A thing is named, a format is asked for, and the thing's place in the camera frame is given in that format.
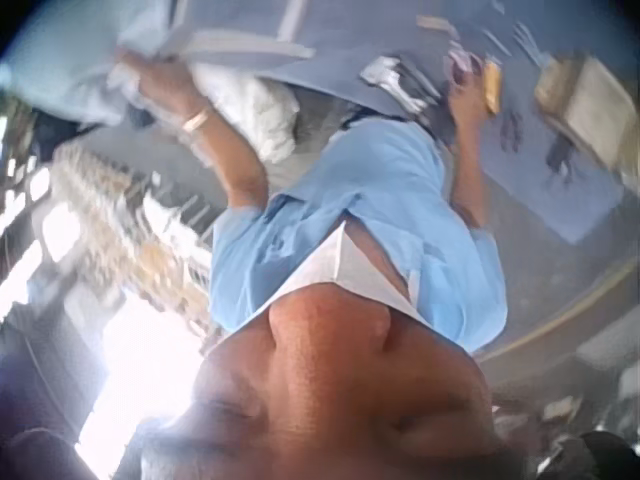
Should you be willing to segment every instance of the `shirt sleeve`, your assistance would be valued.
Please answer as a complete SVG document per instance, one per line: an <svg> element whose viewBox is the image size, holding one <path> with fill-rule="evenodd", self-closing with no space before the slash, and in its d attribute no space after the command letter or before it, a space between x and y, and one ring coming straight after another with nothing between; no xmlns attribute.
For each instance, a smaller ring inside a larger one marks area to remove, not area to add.
<svg viewBox="0 0 640 480"><path fill-rule="evenodd" d="M488 231L472 229L471 237L476 245L480 265L484 273L483 295L476 298L473 314L485 319L466 339L466 347L474 351L488 344L504 330L507 322L507 297L504 273L496 241Z"/></svg>
<svg viewBox="0 0 640 480"><path fill-rule="evenodd" d="M227 208L213 224L213 257L226 251L260 217L257 207Z"/></svg>
<svg viewBox="0 0 640 480"><path fill-rule="evenodd" d="M262 211L256 207L227 209L213 225L213 253L209 282L209 310L212 320L226 331L237 327L243 317L246 276L252 260L255 226Z"/></svg>

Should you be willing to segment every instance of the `finger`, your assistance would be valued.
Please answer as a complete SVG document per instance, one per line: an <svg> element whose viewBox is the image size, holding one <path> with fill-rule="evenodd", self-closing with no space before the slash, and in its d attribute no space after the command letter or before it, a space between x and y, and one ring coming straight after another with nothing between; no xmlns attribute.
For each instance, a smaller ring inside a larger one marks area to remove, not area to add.
<svg viewBox="0 0 640 480"><path fill-rule="evenodd" d="M118 63L126 65L141 75L148 75L153 69L153 62L150 62L139 53L131 50L119 50L117 58Z"/></svg>

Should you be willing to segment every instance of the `gold bracelet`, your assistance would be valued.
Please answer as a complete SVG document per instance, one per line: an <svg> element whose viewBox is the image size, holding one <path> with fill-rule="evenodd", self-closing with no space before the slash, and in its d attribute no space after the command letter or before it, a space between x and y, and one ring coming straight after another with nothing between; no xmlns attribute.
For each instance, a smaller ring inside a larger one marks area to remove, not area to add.
<svg viewBox="0 0 640 480"><path fill-rule="evenodd" d="M209 119L209 107L203 108L200 113L197 113L189 120L182 124L182 130L189 135L192 135L193 132L198 130L204 122Z"/></svg>

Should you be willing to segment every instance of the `blue scrubs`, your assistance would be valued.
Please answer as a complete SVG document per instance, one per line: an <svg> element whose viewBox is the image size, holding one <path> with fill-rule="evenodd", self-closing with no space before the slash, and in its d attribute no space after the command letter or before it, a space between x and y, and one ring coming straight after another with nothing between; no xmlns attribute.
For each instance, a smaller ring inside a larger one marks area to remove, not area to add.
<svg viewBox="0 0 640 480"><path fill-rule="evenodd" d="M427 326L472 352L504 328L505 282L492 235L442 196L445 168L416 124L370 119L331 143L266 210L230 208L214 226L212 319L242 328L345 213L406 280Z"/></svg>

